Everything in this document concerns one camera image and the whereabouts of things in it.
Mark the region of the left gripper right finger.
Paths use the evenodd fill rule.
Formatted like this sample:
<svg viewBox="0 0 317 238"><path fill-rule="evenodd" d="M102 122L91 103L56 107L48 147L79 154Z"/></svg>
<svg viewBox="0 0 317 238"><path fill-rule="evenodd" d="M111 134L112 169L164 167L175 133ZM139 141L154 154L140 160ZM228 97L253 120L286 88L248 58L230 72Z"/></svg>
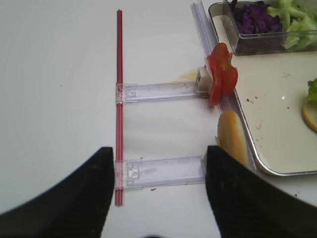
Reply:
<svg viewBox="0 0 317 238"><path fill-rule="evenodd" d="M315 238L317 208L263 180L219 146L208 146L206 191L223 238Z"/></svg>

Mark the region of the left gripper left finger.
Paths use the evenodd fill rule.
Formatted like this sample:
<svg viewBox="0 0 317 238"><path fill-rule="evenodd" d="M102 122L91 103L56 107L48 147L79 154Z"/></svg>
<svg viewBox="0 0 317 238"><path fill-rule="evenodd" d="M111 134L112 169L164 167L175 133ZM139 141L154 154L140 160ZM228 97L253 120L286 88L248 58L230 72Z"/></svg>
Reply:
<svg viewBox="0 0 317 238"><path fill-rule="evenodd" d="M111 147L60 183L0 216L2 238L99 238L114 192Z"/></svg>

